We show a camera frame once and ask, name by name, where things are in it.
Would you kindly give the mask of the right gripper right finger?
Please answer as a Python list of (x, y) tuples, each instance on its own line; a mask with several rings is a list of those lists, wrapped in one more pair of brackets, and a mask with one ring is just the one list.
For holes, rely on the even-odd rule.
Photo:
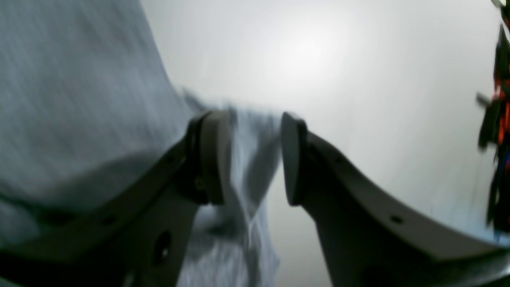
[(286, 199), (315, 223), (334, 287), (508, 287), (509, 249), (397, 200), (295, 114), (280, 125)]

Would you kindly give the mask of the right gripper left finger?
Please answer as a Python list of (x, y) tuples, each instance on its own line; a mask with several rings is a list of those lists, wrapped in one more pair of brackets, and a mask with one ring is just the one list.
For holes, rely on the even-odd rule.
[(230, 165), (230, 113), (197, 116), (124, 193), (2, 251), (1, 278), (22, 287), (173, 287), (199, 207), (225, 202)]

